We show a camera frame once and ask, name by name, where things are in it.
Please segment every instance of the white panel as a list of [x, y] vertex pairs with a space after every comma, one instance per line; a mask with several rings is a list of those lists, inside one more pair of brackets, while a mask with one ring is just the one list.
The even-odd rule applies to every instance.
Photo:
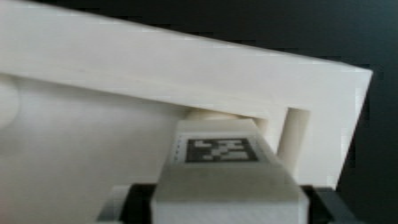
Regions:
[[35, 3], [0, 4], [3, 73], [269, 122], [296, 109], [285, 165], [299, 184], [335, 186], [369, 70]]
[[186, 108], [26, 79], [0, 130], [0, 223], [86, 224], [113, 185], [156, 183]]

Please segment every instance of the black background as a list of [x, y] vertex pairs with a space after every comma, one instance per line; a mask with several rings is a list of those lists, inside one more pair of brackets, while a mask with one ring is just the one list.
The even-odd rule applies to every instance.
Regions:
[[40, 2], [372, 70], [337, 192], [362, 221], [398, 223], [398, 1]]

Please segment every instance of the white plastic surface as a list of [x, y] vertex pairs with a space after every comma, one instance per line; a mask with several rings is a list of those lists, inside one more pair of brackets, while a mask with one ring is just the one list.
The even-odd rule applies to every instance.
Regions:
[[298, 183], [335, 187], [369, 70], [15, 0], [0, 27], [0, 72], [262, 118]]
[[93, 223], [115, 185], [156, 183], [186, 108], [15, 79], [0, 130], [0, 224]]
[[19, 95], [12, 77], [0, 74], [0, 130], [10, 124], [19, 110]]
[[150, 206], [152, 224], [307, 224], [308, 201], [250, 119], [179, 121]]

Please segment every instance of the white block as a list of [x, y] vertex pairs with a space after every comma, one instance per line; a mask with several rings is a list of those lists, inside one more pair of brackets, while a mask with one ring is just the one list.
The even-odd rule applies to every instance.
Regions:
[[[209, 146], [196, 147], [195, 142]], [[180, 121], [173, 143], [152, 196], [152, 223], [305, 224], [307, 198], [251, 120]], [[202, 158], [220, 147], [232, 156]]]

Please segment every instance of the white frame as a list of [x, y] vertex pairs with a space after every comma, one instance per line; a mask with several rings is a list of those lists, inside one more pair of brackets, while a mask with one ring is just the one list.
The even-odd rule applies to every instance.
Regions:
[[335, 187], [369, 70], [17, 0], [0, 55], [3, 74], [264, 119], [298, 183]]

